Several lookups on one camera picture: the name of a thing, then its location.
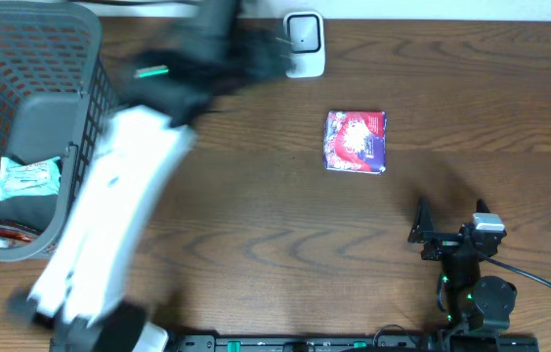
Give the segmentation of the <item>purple red snack pack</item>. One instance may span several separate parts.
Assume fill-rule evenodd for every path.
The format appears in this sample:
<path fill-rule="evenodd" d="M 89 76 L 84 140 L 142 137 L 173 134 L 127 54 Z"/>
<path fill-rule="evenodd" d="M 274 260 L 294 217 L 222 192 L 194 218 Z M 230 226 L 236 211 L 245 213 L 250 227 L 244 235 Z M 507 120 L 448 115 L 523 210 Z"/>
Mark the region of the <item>purple red snack pack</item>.
<path fill-rule="evenodd" d="M 324 168 L 379 175 L 386 171 L 384 111 L 331 110 L 323 136 Z"/>

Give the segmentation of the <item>green wipes packet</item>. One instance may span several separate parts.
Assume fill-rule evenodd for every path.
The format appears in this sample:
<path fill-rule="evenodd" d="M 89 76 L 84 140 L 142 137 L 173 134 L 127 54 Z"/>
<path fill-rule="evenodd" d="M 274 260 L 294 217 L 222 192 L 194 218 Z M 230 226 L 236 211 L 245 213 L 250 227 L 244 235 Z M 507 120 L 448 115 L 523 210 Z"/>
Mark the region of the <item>green wipes packet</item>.
<path fill-rule="evenodd" d="M 61 183 L 60 160 L 56 156 L 21 165 L 3 156 L 0 159 L 0 201 L 57 195 Z"/>

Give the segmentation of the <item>orange snack bar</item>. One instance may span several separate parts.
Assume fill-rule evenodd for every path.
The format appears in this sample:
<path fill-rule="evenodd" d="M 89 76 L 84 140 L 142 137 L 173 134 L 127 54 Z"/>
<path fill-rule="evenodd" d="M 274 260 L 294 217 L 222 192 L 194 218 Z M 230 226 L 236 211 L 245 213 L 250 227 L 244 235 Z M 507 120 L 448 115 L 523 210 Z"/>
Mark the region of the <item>orange snack bar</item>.
<path fill-rule="evenodd" d="M 40 237 L 38 230 L 23 224 L 0 220 L 0 248 L 14 248 L 26 246 Z"/>

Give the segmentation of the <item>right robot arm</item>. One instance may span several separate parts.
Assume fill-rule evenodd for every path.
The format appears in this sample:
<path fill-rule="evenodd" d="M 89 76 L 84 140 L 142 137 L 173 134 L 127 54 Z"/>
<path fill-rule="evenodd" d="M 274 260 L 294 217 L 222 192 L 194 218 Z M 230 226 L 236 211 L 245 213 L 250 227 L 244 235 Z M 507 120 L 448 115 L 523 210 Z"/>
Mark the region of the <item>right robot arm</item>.
<path fill-rule="evenodd" d="M 516 287 L 480 270 L 506 236 L 500 216 L 481 199 L 472 219 L 454 233 L 437 230 L 428 201 L 419 201 L 408 240 L 423 245 L 423 260 L 441 263 L 439 306 L 448 314 L 451 334 L 496 335 L 509 329 Z"/>

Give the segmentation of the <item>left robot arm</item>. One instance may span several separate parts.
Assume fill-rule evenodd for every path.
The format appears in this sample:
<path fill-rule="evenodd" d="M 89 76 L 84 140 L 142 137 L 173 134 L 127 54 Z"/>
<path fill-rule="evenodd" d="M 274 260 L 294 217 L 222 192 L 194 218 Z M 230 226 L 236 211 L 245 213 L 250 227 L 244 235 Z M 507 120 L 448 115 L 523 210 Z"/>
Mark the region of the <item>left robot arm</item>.
<path fill-rule="evenodd" d="M 56 251 L 34 285 L 8 303 L 14 318 L 53 330 L 57 349 L 169 345 L 169 332 L 124 298 L 142 231 L 213 101 L 283 78 L 291 67 L 284 27 L 242 25 L 240 10 L 236 1 L 203 1 L 125 65 L 121 104 L 107 117 Z"/>

